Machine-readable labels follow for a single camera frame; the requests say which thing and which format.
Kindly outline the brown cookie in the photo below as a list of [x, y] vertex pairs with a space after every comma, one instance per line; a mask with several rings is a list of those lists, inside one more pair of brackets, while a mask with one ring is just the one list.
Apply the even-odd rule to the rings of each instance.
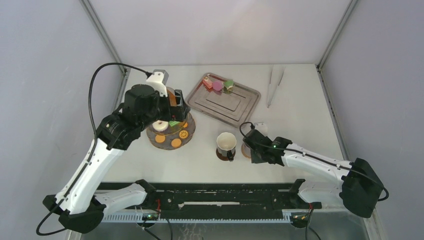
[[169, 105], [171, 107], [176, 107], [177, 106], [177, 99], [176, 99], [176, 95], [175, 95], [175, 90], [171, 87], [167, 87], [167, 96], [169, 99]]

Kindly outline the light wooden round coaster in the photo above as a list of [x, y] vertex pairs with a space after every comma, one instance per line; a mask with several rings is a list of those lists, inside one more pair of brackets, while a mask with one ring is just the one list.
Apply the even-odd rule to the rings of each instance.
[[251, 149], [249, 147], [247, 147], [246, 145], [243, 144], [240, 149], [241, 149], [242, 155], [245, 158], [251, 159]]

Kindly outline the white frosted donut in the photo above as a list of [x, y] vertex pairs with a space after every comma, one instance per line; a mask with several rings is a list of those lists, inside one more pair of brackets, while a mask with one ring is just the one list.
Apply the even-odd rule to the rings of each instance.
[[157, 121], [152, 123], [152, 128], [156, 132], [163, 132], [163, 131], [167, 130], [168, 127], [169, 127], [168, 121], [157, 120]]

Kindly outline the orange lotus-pattern biscuit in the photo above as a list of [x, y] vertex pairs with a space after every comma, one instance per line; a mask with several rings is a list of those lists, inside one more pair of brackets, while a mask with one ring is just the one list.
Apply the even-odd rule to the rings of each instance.
[[189, 132], [187, 130], [181, 130], [178, 135], [181, 139], [186, 139], [189, 137]]

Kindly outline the three-tier glass dessert stand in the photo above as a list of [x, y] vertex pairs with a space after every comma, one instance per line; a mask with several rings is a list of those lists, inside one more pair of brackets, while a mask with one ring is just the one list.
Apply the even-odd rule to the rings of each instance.
[[[179, 137], [179, 132], [182, 130], [186, 130], [188, 131], [189, 136], [186, 139], [181, 139], [182, 145], [180, 147], [186, 145], [193, 138], [193, 135], [196, 130], [196, 123], [193, 116], [190, 113], [191, 108], [189, 107], [189, 105], [184, 100], [183, 107], [170, 106], [169, 98], [167, 96], [167, 97], [162, 97], [159, 100], [159, 109], [164, 114], [164, 116], [161, 116], [158, 121], [166, 121], [166, 122], [178, 121], [178, 122], [182, 122], [182, 124], [180, 127], [168, 127], [168, 129], [163, 132], [157, 132], [152, 128], [152, 124], [149, 125], [145, 131], [150, 143], [154, 147], [161, 150], [167, 150], [167, 151], [176, 150], [178, 148], [173, 148], [171, 146], [171, 141], [177, 138], [181, 139]], [[165, 136], [166, 137], [165, 142], [157, 143], [155, 141], [156, 135]]]

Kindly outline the black mug white inside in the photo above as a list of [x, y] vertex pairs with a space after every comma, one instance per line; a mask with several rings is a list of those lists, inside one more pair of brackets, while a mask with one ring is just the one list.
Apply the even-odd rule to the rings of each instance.
[[237, 139], [234, 134], [230, 132], [221, 133], [216, 139], [217, 148], [224, 151], [236, 150]]

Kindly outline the orange round biscuit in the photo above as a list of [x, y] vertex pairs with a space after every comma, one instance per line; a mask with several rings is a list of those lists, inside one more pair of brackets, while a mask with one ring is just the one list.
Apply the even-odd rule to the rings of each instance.
[[171, 141], [171, 146], [173, 148], [179, 148], [182, 145], [182, 140], [180, 138], [175, 138]]
[[155, 136], [155, 142], [156, 143], [164, 143], [166, 141], [166, 137], [164, 135], [156, 135]]

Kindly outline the dark brown round coaster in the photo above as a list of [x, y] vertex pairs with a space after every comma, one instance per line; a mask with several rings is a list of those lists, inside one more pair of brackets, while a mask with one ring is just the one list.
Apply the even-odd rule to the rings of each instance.
[[216, 156], [222, 160], [222, 161], [229, 161], [232, 162], [235, 159], [235, 155], [236, 155], [236, 150], [232, 149], [232, 150], [222, 150], [220, 148], [217, 148], [216, 151]]

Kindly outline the metal serving tray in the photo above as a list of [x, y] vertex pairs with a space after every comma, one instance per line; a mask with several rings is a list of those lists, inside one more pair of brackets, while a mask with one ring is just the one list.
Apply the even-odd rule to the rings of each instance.
[[185, 101], [191, 109], [235, 128], [250, 119], [261, 99], [259, 91], [234, 82], [229, 89], [224, 87], [217, 92], [213, 88], [207, 88], [203, 82], [205, 78], [211, 82], [221, 82], [222, 84], [231, 81], [229, 78], [211, 72], [205, 73], [185, 97]]

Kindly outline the purple glass cup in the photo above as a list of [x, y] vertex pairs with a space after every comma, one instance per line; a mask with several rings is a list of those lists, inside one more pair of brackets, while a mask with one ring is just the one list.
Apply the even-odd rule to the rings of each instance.
[[251, 156], [251, 149], [246, 145], [246, 143], [243, 143], [241, 146], [241, 150], [244, 155], [248, 156], [250, 158]]

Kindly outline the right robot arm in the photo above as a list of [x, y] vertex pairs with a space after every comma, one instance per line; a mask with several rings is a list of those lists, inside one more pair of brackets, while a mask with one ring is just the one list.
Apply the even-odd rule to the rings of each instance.
[[329, 158], [283, 137], [271, 140], [254, 128], [243, 135], [243, 143], [250, 149], [255, 164], [296, 168], [332, 183], [332, 186], [319, 189], [307, 187], [306, 182], [302, 182], [289, 194], [289, 203], [295, 208], [302, 208], [307, 203], [335, 201], [359, 217], [370, 218], [377, 203], [389, 197], [372, 166], [362, 158], [355, 161]]

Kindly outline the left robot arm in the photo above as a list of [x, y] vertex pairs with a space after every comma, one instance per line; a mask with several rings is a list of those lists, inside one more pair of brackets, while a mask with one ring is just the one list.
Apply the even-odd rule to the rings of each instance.
[[105, 216], [127, 207], [153, 207], [155, 188], [140, 179], [108, 193], [96, 190], [110, 167], [141, 133], [157, 121], [183, 122], [190, 107], [181, 90], [161, 93], [148, 84], [137, 84], [124, 94], [124, 101], [103, 118], [94, 132], [90, 150], [65, 187], [47, 195], [43, 205], [58, 215], [65, 230], [86, 234], [95, 229]]

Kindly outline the pink red cake slice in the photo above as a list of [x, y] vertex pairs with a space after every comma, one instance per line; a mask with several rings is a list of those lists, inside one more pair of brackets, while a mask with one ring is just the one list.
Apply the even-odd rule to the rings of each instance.
[[208, 90], [213, 89], [213, 81], [208, 76], [202, 78], [202, 83]]

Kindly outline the pink round cake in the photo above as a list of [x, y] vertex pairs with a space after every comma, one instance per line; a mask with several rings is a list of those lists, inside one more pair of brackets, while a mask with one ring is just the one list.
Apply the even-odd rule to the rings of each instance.
[[214, 81], [212, 83], [212, 89], [216, 92], [221, 92], [223, 87], [224, 87], [223, 82], [220, 80]]

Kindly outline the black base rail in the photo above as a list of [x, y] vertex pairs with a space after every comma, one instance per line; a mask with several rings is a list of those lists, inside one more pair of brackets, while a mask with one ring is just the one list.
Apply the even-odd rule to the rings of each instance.
[[322, 209], [320, 202], [307, 203], [294, 191], [293, 183], [153, 183], [143, 207], [176, 210], [187, 203], [201, 205], [261, 206], [272, 210]]

